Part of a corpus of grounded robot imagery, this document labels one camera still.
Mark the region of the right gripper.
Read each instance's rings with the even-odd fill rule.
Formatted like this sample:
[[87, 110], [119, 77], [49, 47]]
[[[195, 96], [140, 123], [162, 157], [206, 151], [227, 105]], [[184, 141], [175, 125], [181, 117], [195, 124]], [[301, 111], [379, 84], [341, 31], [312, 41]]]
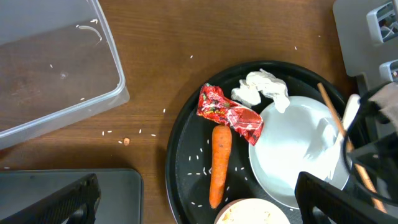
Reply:
[[[394, 131], [376, 141], [370, 142], [352, 151], [347, 149], [349, 136], [357, 122], [366, 117], [373, 117], [382, 124], [391, 123]], [[351, 172], [348, 160], [363, 167], [373, 175], [387, 183], [387, 187], [397, 195], [397, 83], [386, 83], [379, 88], [367, 92], [359, 100], [359, 110], [355, 114], [353, 123], [346, 131], [343, 140], [343, 159], [345, 168]], [[359, 160], [365, 155], [374, 156], [381, 160], [380, 168], [374, 169]]]

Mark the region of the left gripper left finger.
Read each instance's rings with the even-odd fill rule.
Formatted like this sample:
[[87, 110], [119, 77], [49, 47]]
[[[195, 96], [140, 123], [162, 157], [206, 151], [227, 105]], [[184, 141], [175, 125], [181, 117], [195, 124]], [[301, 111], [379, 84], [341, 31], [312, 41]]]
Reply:
[[101, 200], [97, 175], [92, 173], [1, 220], [1, 223], [94, 224]]

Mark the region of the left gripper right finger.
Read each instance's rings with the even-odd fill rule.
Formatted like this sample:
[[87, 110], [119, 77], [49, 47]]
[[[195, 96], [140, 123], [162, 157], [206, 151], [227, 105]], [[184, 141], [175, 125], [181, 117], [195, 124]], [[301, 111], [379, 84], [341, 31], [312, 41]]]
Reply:
[[304, 223], [397, 224], [397, 218], [349, 196], [308, 172], [299, 173], [295, 198]]

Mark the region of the wooden chopstick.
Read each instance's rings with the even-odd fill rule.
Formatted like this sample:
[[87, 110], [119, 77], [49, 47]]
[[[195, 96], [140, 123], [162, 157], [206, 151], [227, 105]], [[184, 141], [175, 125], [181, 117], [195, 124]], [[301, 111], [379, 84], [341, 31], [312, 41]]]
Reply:
[[[346, 134], [346, 130], [344, 129], [343, 123], [340, 120], [340, 118], [338, 116], [338, 113], [336, 112], [335, 107], [333, 106], [333, 103], [331, 102], [330, 97], [328, 96], [328, 93], [326, 92], [325, 87], [323, 86], [323, 84], [322, 83], [318, 83], [317, 87], [319, 89], [319, 92], [321, 93], [321, 96], [322, 96], [325, 104], [327, 105], [327, 107], [328, 107], [328, 109], [329, 109], [329, 111], [330, 111], [330, 113], [331, 113], [331, 115], [332, 115], [332, 117], [334, 119], [334, 122], [336, 123], [336, 125], [338, 127], [339, 133], [338, 133], [338, 137], [337, 137], [336, 141], [337, 141], [338, 145], [341, 146], [341, 139], [344, 139], [345, 134]], [[364, 183], [364, 186], [368, 190], [370, 190], [372, 193], [376, 193], [377, 191], [376, 191], [373, 183], [371, 182], [371, 179], [370, 179], [367, 171], [365, 170], [365, 168], [362, 167], [361, 165], [355, 165], [355, 168], [358, 171], [359, 176], [360, 176], [361, 180]], [[378, 209], [379, 211], [381, 211], [383, 213], [387, 213], [383, 203], [380, 200], [378, 200], [378, 199], [376, 199], [374, 197], [372, 197], [371, 200], [373, 201], [374, 207], [376, 209]]]

